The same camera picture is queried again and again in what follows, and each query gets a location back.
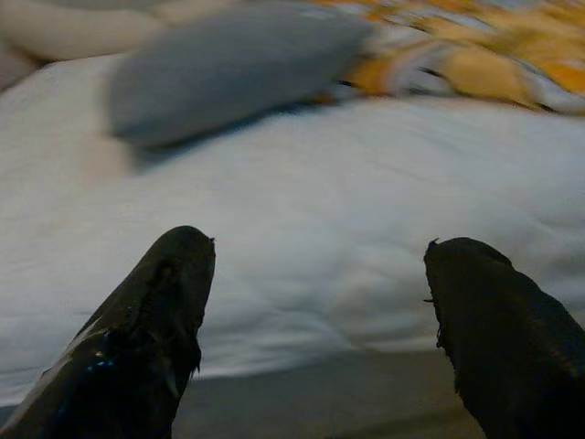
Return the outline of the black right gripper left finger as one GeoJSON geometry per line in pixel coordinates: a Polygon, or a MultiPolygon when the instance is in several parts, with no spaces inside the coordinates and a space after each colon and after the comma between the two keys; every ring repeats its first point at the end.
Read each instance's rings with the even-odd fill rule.
{"type": "Polygon", "coordinates": [[[214,239],[163,233],[43,371],[4,438],[170,438],[202,351],[214,239]]]}

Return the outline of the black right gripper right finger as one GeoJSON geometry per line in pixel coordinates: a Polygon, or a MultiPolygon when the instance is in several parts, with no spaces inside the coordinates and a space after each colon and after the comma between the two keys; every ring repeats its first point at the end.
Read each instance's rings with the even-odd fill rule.
{"type": "Polygon", "coordinates": [[[494,247],[431,241],[423,257],[454,388],[487,438],[584,435],[584,330],[494,247]]]}

